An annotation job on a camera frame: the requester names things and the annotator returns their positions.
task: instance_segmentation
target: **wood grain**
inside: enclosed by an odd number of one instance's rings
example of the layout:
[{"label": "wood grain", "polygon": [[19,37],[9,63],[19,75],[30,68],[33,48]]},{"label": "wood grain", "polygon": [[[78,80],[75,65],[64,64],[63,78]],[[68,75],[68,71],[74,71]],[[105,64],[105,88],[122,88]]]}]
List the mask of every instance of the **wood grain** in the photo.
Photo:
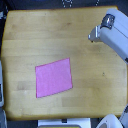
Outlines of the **wood grain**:
[{"label": "wood grain", "polygon": [[[119,116],[127,67],[88,34],[108,8],[10,11],[2,43],[4,109],[11,120]],[[35,66],[70,57],[73,89],[36,99]]]}]

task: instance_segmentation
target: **dark floor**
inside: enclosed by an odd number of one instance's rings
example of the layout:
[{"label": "dark floor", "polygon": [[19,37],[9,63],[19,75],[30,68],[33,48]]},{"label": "dark floor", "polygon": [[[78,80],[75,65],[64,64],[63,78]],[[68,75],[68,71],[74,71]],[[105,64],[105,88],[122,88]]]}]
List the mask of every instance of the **dark floor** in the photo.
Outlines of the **dark floor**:
[{"label": "dark floor", "polygon": [[[72,0],[72,8],[75,7],[88,7],[96,6],[97,0]],[[103,5],[117,5],[118,9],[128,16],[128,0],[100,0],[97,6]],[[7,8],[9,10],[19,9],[55,9],[64,8],[62,0],[0,0],[0,46],[2,42],[2,35],[4,30],[4,24],[6,20]],[[70,4],[65,3],[66,8],[70,7]],[[92,128],[96,128],[99,123],[99,119],[91,119]],[[36,128],[37,121],[8,121],[8,128]]]}]

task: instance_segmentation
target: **pink cloth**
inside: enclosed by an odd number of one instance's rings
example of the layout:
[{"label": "pink cloth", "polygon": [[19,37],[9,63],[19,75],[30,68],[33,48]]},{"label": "pink cloth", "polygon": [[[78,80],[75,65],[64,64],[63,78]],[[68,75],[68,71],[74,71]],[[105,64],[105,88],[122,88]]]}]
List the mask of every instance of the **pink cloth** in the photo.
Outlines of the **pink cloth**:
[{"label": "pink cloth", "polygon": [[70,59],[36,67],[36,97],[45,97],[72,88]]}]

